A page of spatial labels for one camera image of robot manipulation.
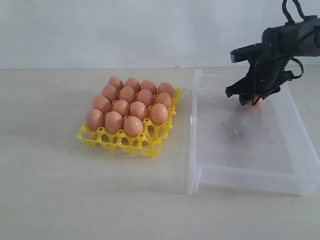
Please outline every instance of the clear plastic container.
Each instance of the clear plastic container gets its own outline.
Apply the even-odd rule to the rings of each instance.
[[[320,161],[287,85],[250,108],[225,94],[240,78],[194,72],[187,193],[204,182],[310,194]]]

